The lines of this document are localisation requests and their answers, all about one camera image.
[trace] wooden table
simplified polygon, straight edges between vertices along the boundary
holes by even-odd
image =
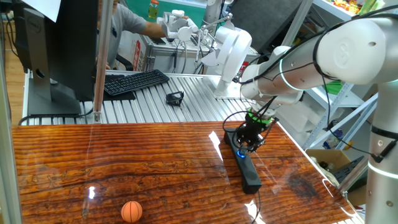
[[[239,122],[230,122],[236,127]],[[19,126],[14,149],[24,223],[251,223],[220,122]],[[277,125],[251,154],[263,186],[257,223],[336,223],[349,204]]]

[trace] cable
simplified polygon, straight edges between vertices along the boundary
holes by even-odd
[[[321,34],[315,34],[315,35],[309,37],[308,39],[303,40],[301,43],[295,45],[294,47],[288,49],[282,56],[280,56],[280,57],[278,58],[278,60],[276,60],[276,61],[275,61],[270,67],[268,67],[267,70],[265,70],[262,74],[257,75],[257,76],[255,76],[254,78],[251,78],[251,79],[249,79],[249,80],[247,80],[247,81],[245,81],[245,82],[239,82],[239,83],[242,84],[242,85],[245,85],[245,84],[248,84],[248,83],[251,83],[251,82],[253,82],[253,81],[255,81],[255,80],[260,79],[261,77],[263,77],[264,75],[266,75],[269,71],[271,71],[283,58],[285,58],[286,56],[288,56],[289,53],[293,52],[295,49],[297,49],[298,47],[300,47],[301,45],[303,45],[304,43],[308,42],[309,40],[311,40],[312,38],[314,38],[314,37],[316,37],[316,36],[318,36],[318,35],[321,35]]]
[[[174,43],[175,43],[177,46],[175,47],[175,52],[174,52],[174,69],[173,69],[172,73],[175,73],[175,68],[177,67],[178,47],[179,47],[179,45],[181,44],[181,40],[178,42],[178,44],[177,44],[177,43],[175,42],[175,40],[174,40]]]
[[[3,53],[3,65],[6,64],[6,42],[4,40],[4,24],[2,23],[2,19],[1,19],[1,40],[2,40],[2,53]]]
[[[309,63],[306,63],[305,65],[302,65],[302,66],[297,67],[297,68],[293,68],[293,69],[286,70],[286,71],[281,71],[281,72],[279,72],[278,74],[276,74],[272,79],[267,78],[267,77],[261,77],[261,78],[265,78],[266,80],[269,80],[269,81],[272,81],[272,82],[273,82],[273,81],[276,79],[276,77],[278,77],[280,74],[287,73],[287,72],[293,72],[294,70],[298,70],[298,69],[307,67],[307,66],[312,65],[312,64],[313,64],[313,62],[309,62]]]
[[[261,197],[260,197],[260,191],[257,191],[257,193],[259,194],[259,209],[257,210],[257,214],[256,217],[254,218],[253,222],[251,222],[251,224],[254,224],[254,222],[256,222],[257,217],[260,214],[260,210],[261,210]]]
[[[233,113],[233,114],[231,114],[231,115],[229,115],[227,118],[225,118],[225,120],[224,120],[224,122],[223,122],[223,130],[226,132],[226,133],[236,133],[237,132],[237,130],[240,128],[240,127],[242,127],[246,122],[244,121],[241,125],[239,125],[239,127],[237,127],[234,131],[227,131],[226,129],[225,129],[225,123],[226,123],[226,121],[228,120],[228,119],[230,119],[230,117],[232,117],[232,116],[234,116],[234,115],[236,115],[236,114],[239,114],[239,113],[251,113],[251,114],[253,114],[253,116],[258,116],[258,114],[259,113],[261,113],[261,111],[262,110],[264,110],[264,109],[268,109],[269,108],[269,106],[271,105],[271,103],[274,101],[274,99],[276,98],[276,96],[273,96],[272,98],[271,98],[271,100],[269,100],[262,108],[260,108],[257,112],[255,112],[255,113],[253,113],[253,112],[251,112],[251,111],[238,111],[238,112],[235,112],[235,113]]]
[[[185,41],[183,41],[183,43],[184,43],[184,51],[185,51],[184,55],[185,55],[185,59],[184,59],[184,66],[182,67],[181,74],[184,74],[185,65],[187,64],[187,43],[185,43]]]
[[[85,114],[78,114],[78,115],[70,115],[70,114],[48,114],[48,115],[28,115],[24,118],[22,118],[19,123],[18,126],[20,126],[22,124],[22,122],[26,121],[27,119],[31,119],[31,118],[55,118],[55,117],[63,117],[63,118],[82,118],[84,116],[87,116],[89,114],[91,114],[93,112],[93,109],[91,109],[89,112],[85,113]]]
[[[223,9],[224,9],[224,5],[225,5],[225,0],[223,0],[223,2],[221,3],[221,10],[220,10],[220,16],[218,16],[218,19],[221,19],[223,17]],[[218,28],[221,26],[221,22],[217,23],[216,26],[216,32],[218,30]]]
[[[327,119],[328,125],[327,125],[327,126],[329,126],[329,124],[330,124],[330,99],[329,99],[328,89],[327,89],[327,87],[326,87],[325,77],[324,77],[322,74],[321,74],[321,76],[322,76],[322,81],[323,81],[323,87],[325,88],[326,99],[328,100],[328,119]],[[329,130],[329,131],[331,132],[331,134],[332,134],[337,140],[341,141],[342,143],[346,144],[347,146],[350,146],[351,148],[353,148],[353,149],[355,149],[355,150],[357,150],[357,151],[359,151],[359,152],[363,152],[363,153],[366,153],[366,154],[375,156],[374,154],[371,154],[370,152],[366,152],[366,151],[364,151],[364,150],[357,149],[357,148],[355,148],[355,147],[352,146],[352,145],[349,145],[347,142],[345,142],[344,140],[342,140],[342,139],[340,139],[339,137],[337,137],[336,134],[335,134],[333,131],[331,131],[331,130]]]
[[[6,18],[7,18],[7,24],[6,24],[7,36],[8,36],[9,42],[10,42],[11,51],[12,51],[12,53],[14,53],[15,56],[19,57],[18,54],[15,53],[14,48],[12,47],[12,46],[15,47],[14,31],[12,30],[11,20],[8,17],[7,13],[6,13]]]
[[[327,100],[328,100],[327,126],[330,125],[330,99],[329,99],[329,94],[328,94],[328,90],[327,90],[327,87],[326,87],[325,77],[329,78],[329,76],[328,76],[327,74],[325,74],[325,73],[322,71],[321,67],[320,67],[319,64],[317,63],[318,47],[319,47],[319,44],[320,44],[322,38],[323,38],[325,35],[327,35],[327,33],[329,33],[330,31],[333,31],[333,30],[335,30],[335,29],[341,27],[342,25],[344,25],[344,24],[346,24],[346,23],[348,23],[348,22],[351,22],[351,21],[356,20],[356,19],[364,19],[364,18],[369,18],[369,17],[382,17],[382,16],[386,17],[386,15],[376,15],[376,14],[378,14],[378,13],[380,13],[380,12],[385,12],[385,11],[388,11],[388,10],[391,10],[391,9],[396,9],[396,8],[398,8],[398,5],[385,7],[385,8],[383,8],[383,9],[379,9],[379,10],[376,10],[376,11],[373,11],[373,12],[369,12],[369,13],[367,13],[367,14],[365,14],[365,15],[362,15],[362,16],[354,16],[354,17],[352,18],[352,20],[346,21],[346,22],[342,22],[342,23],[337,24],[337,25],[335,25],[335,26],[333,26],[333,27],[327,29],[326,31],[324,31],[324,32],[321,34],[321,36],[319,37],[319,39],[317,40],[317,42],[315,43],[314,50],[313,50],[313,54],[312,54],[312,59],[313,59],[313,64],[314,64],[314,66],[315,66],[315,69],[316,69],[317,72],[322,76],[323,87],[325,88],[325,94],[326,94],[326,98],[327,98]],[[331,134],[332,134],[337,140],[339,140],[340,142],[344,143],[345,145],[350,146],[351,148],[353,148],[354,150],[357,150],[357,151],[359,151],[359,152],[363,152],[363,153],[365,153],[365,154],[369,154],[376,162],[381,162],[381,161],[382,161],[383,156],[377,156],[377,155],[375,155],[375,154],[373,154],[373,153],[370,153],[370,152],[367,152],[367,151],[358,149],[358,148],[356,148],[356,147],[354,147],[354,146],[348,144],[348,143],[345,142],[344,140],[340,139],[340,138],[339,138],[338,136],[336,136],[336,134],[335,134],[334,132],[332,132],[331,130],[330,130],[330,132],[331,132]]]

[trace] aluminum slotted surface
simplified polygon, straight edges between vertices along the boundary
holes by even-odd
[[[128,75],[131,72],[112,71],[112,75]],[[102,123],[169,123],[190,121],[223,121],[230,114],[250,107],[246,100],[217,100],[203,86],[201,75],[167,74],[170,81],[135,92],[136,100],[104,101]],[[184,92],[180,107],[166,103],[166,94]],[[93,107],[92,102],[81,102],[81,113]],[[231,121],[243,121],[244,113],[236,114]],[[92,124],[92,114],[85,118],[35,118],[27,125]]]

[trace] computer keyboard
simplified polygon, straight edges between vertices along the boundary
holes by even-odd
[[[105,82],[105,91],[111,96],[116,96],[128,91],[141,90],[143,88],[165,83],[169,80],[170,78],[161,71],[151,70]]]

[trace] orange ball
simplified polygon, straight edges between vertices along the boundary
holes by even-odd
[[[142,207],[138,202],[128,202],[124,204],[121,213],[124,221],[133,223],[141,218]]]

